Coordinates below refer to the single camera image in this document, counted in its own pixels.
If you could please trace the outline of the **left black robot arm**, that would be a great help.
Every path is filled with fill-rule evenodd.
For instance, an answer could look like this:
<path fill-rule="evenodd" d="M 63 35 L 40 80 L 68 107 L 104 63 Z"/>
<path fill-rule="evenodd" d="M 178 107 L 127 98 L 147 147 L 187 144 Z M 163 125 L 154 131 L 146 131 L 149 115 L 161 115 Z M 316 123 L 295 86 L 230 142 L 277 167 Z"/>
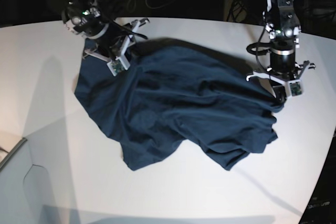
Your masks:
<path fill-rule="evenodd" d="M 264 27 L 269 42 L 257 42 L 247 46 L 248 53 L 256 58 L 269 56 L 269 66 L 258 62 L 259 68 L 246 77 L 269 81 L 276 99 L 285 103 L 288 98 L 303 94 L 301 77 L 305 70 L 315 69 L 309 60 L 296 62 L 296 50 L 300 47 L 300 21 L 295 13 L 294 0 L 266 0 L 263 12 Z"/>

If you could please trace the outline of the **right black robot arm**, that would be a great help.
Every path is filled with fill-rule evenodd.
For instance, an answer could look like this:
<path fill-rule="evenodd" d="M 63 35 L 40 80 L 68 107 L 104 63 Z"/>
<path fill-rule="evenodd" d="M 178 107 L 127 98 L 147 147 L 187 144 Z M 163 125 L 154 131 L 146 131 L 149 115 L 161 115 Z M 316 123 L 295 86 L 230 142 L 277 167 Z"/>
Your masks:
<path fill-rule="evenodd" d="M 147 18 L 135 19 L 125 25 L 116 22 L 119 0 L 111 6 L 99 0 L 64 0 L 61 19 L 68 31 L 83 37 L 85 46 L 82 58 L 91 56 L 106 62 L 113 76 L 127 71 L 131 65 L 128 48 L 135 44 L 136 37 L 146 39 L 138 30 L 148 24 Z"/>

